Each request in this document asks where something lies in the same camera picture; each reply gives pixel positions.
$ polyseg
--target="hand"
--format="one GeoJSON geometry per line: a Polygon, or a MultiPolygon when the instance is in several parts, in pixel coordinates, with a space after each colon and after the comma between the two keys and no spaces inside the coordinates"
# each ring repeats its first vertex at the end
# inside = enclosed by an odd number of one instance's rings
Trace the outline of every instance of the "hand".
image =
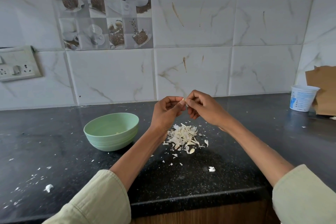
{"type": "Polygon", "coordinates": [[[154,106],[154,112],[150,128],[159,133],[162,141],[166,139],[166,133],[173,124],[175,118],[186,110],[186,102],[182,97],[165,97],[154,106]]]}
{"type": "Polygon", "coordinates": [[[227,128],[237,122],[214,98],[203,92],[193,90],[186,99],[191,119],[202,116],[208,123],[227,132],[227,128]]]}

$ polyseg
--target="pile of garlic peels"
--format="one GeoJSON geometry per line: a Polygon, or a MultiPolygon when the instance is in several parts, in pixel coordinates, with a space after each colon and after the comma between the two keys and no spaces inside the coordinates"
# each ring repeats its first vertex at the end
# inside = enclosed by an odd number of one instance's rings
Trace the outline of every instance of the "pile of garlic peels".
{"type": "Polygon", "coordinates": [[[195,149],[191,148],[189,151],[189,145],[198,145],[200,148],[205,147],[195,139],[197,135],[197,128],[194,126],[186,126],[181,123],[181,126],[174,125],[175,130],[168,131],[167,141],[163,142],[163,145],[172,144],[173,149],[182,150],[183,147],[188,154],[192,154],[195,149]]]}

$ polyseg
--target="white marble tile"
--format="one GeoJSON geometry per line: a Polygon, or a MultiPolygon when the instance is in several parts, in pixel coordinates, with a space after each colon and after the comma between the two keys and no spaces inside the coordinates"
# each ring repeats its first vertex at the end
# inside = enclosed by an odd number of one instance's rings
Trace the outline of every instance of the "white marble tile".
{"type": "Polygon", "coordinates": [[[234,46],[229,96],[289,92],[301,45],[234,46]]]}
{"type": "Polygon", "coordinates": [[[233,44],[301,44],[312,0],[237,0],[233,44]]]}
{"type": "Polygon", "coordinates": [[[307,85],[305,71],[313,70],[314,66],[336,66],[335,42],[314,42],[303,45],[295,84],[307,85]]]}
{"type": "Polygon", "coordinates": [[[52,0],[0,0],[0,47],[63,50],[52,0]]]}
{"type": "Polygon", "coordinates": [[[314,0],[304,42],[336,40],[336,0],[314,0]]]}
{"type": "Polygon", "coordinates": [[[79,105],[153,101],[153,49],[68,51],[79,105]]]}
{"type": "Polygon", "coordinates": [[[157,98],[186,97],[192,90],[227,96],[231,47],[158,48],[157,98]]]}
{"type": "Polygon", "coordinates": [[[0,82],[0,109],[76,105],[64,51],[36,54],[43,77],[0,82]]]}
{"type": "Polygon", "coordinates": [[[230,46],[236,0],[152,0],[154,47],[230,46]]]}

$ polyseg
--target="forearm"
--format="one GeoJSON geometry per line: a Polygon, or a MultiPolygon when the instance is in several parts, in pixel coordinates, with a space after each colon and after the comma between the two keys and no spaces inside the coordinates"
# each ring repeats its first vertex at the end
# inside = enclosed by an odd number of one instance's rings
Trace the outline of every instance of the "forearm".
{"type": "Polygon", "coordinates": [[[110,168],[123,183],[126,191],[128,191],[140,170],[160,144],[161,139],[158,133],[149,128],[110,168]]]}
{"type": "Polygon", "coordinates": [[[273,187],[294,168],[238,121],[233,122],[228,133],[242,146],[273,187]]]}

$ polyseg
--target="wooden cabinet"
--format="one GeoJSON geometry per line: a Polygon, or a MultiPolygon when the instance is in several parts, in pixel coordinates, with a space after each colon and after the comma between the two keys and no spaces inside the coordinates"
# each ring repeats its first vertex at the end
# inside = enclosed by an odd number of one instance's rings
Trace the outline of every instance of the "wooden cabinet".
{"type": "Polygon", "coordinates": [[[132,224],[279,224],[268,201],[166,213],[133,219],[132,224]]]}

